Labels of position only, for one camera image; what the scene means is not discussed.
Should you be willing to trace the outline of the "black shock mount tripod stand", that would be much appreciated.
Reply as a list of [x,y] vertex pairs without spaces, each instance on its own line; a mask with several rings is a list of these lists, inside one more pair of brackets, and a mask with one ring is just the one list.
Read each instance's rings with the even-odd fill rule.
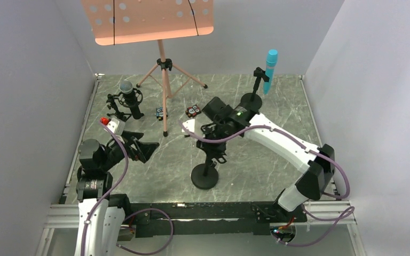
[[[106,100],[106,107],[109,110],[114,110],[113,113],[107,113],[108,117],[116,117],[126,122],[130,117],[134,119],[141,119],[144,114],[140,111],[139,105],[143,101],[143,94],[138,89],[132,89],[127,93],[119,92],[118,94],[108,94]],[[129,113],[119,110],[118,105],[128,108]]]

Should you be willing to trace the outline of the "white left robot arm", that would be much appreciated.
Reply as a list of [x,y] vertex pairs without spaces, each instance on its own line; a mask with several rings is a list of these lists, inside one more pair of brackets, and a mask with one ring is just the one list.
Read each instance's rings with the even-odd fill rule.
[[120,119],[102,118],[100,125],[111,136],[108,144],[87,139],[78,148],[79,226],[75,255],[114,254],[122,224],[135,213],[126,194],[113,193],[125,175],[114,181],[110,170],[124,162],[123,172],[127,173],[131,161],[146,163],[159,146],[157,142],[141,142],[143,133],[126,130]]

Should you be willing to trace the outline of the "red owl number tile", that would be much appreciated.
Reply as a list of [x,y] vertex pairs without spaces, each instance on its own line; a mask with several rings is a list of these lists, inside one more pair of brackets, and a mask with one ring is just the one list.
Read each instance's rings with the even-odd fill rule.
[[185,114],[188,118],[194,118],[200,113],[201,113],[201,109],[198,105],[193,105],[191,107],[188,107],[185,110]]

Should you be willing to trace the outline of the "blue microphone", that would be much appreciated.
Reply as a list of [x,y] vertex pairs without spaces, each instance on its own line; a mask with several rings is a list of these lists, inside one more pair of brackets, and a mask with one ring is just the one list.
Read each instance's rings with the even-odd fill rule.
[[267,82],[264,82],[263,85],[263,93],[268,94],[269,90],[271,89],[271,85],[273,82],[273,75],[274,75],[274,69],[275,66],[277,65],[278,61],[278,51],[276,49],[270,49],[267,53],[266,56],[266,68],[265,68],[265,74],[269,78]]

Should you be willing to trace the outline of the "black round-base mic stand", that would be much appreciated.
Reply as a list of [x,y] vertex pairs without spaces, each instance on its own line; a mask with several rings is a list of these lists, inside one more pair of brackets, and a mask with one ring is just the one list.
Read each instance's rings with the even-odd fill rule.
[[240,100],[240,103],[245,105],[248,109],[258,112],[263,102],[262,98],[257,94],[257,91],[259,89],[261,81],[269,82],[270,78],[260,67],[257,67],[254,70],[253,76],[256,78],[253,86],[253,91],[251,93],[244,94]]
[[203,164],[199,164],[193,168],[191,172],[192,183],[201,190],[209,190],[216,186],[219,174],[216,170],[216,164],[224,164],[227,160],[224,157],[218,157],[216,162],[211,156],[206,156]]

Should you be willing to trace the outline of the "black silver-grille microphone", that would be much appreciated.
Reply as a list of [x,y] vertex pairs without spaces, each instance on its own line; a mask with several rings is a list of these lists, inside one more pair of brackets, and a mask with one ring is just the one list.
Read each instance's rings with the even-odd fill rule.
[[144,116],[139,109],[139,105],[143,100],[142,92],[126,80],[120,83],[119,90],[119,96],[123,99],[121,105],[130,109],[134,119],[141,119]]

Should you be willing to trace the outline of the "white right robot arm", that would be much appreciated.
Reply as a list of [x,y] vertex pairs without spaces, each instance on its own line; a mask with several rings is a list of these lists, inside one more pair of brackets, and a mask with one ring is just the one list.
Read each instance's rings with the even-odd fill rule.
[[219,182],[217,163],[226,163],[226,143],[242,137],[255,141],[286,159],[300,173],[289,187],[283,189],[274,201],[277,211],[292,213],[308,200],[319,200],[325,193],[335,169],[334,150],[329,145],[319,147],[292,135],[271,122],[259,108],[260,97],[249,93],[236,107],[225,104],[219,97],[212,98],[202,112],[210,119],[200,125],[195,119],[180,122],[182,132],[196,139],[206,159],[191,171],[191,182],[198,189],[213,189]]

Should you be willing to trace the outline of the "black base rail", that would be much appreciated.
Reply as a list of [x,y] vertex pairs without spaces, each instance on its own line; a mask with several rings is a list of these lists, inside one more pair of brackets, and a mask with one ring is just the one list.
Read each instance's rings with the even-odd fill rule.
[[269,235],[272,228],[307,221],[298,207],[287,213],[273,202],[132,203],[123,226],[137,238],[158,235]]

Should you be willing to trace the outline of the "pink music stand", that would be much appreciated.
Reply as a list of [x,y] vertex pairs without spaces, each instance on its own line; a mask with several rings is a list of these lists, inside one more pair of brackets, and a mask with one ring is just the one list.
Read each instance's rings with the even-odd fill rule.
[[166,57],[165,39],[209,35],[214,31],[214,1],[81,1],[89,20],[95,42],[101,46],[157,41],[160,58],[136,86],[161,69],[162,108],[167,111],[167,99],[174,93],[170,88],[169,72],[176,69],[203,88],[207,84],[194,77]]

